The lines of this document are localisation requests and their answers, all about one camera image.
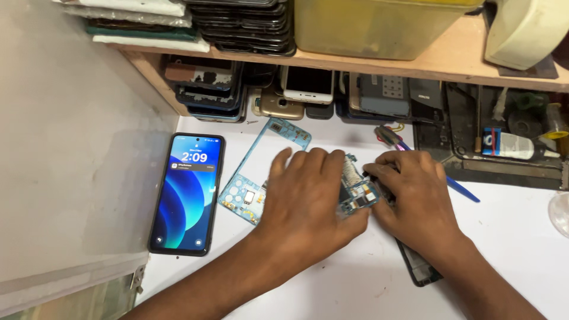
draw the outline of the clear plastic cup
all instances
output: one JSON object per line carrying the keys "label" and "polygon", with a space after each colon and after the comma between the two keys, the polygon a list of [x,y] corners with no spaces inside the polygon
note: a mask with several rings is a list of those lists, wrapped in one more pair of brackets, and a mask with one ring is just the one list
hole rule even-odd
{"label": "clear plastic cup", "polygon": [[549,201],[549,219],[557,231],[569,238],[569,193],[556,195]]}

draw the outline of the brush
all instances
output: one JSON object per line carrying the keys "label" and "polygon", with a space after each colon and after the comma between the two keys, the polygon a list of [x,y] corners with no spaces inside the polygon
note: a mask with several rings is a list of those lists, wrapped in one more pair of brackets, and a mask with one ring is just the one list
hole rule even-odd
{"label": "brush", "polygon": [[[409,146],[407,146],[407,144],[403,142],[399,136],[397,136],[393,131],[391,131],[391,129],[387,128],[386,126],[381,125],[379,127],[376,127],[374,132],[378,137],[380,137],[383,141],[385,141],[386,144],[390,146],[399,145],[402,146],[405,150],[411,150],[411,148],[409,148]],[[474,196],[465,187],[461,186],[458,182],[454,181],[452,178],[449,178],[449,176],[447,176],[447,185],[468,199],[474,202],[480,202],[480,199]]]}

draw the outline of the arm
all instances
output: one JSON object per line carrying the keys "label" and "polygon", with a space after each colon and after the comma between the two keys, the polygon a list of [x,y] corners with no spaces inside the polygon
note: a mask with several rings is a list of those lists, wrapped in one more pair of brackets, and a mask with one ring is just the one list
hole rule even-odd
{"label": "arm", "polygon": [[373,207],[380,225],[431,263],[474,319],[545,319],[482,257],[452,209],[443,166],[429,153],[390,151],[364,166],[397,197]]}
{"label": "arm", "polygon": [[369,209],[336,216],[344,153],[277,155],[263,217],[233,248],[148,299],[124,319],[221,319],[324,260],[366,230]]}

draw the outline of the gold phone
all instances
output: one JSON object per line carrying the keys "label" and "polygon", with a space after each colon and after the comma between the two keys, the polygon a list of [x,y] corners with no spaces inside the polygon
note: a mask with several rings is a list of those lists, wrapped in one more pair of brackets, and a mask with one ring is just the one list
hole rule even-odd
{"label": "gold phone", "polygon": [[350,109],[360,110],[360,88],[357,86],[357,80],[360,74],[350,72]]}
{"label": "gold phone", "polygon": [[275,93],[275,84],[263,89],[259,110],[266,117],[300,120],[304,118],[304,102],[288,101]]}

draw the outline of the lock screen wallpaper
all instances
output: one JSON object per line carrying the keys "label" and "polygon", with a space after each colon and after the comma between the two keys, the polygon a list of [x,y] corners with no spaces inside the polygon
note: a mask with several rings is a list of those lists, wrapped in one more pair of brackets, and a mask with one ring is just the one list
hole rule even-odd
{"label": "lock screen wallpaper", "polygon": [[205,248],[221,146],[215,137],[174,137],[152,227],[152,248]]}

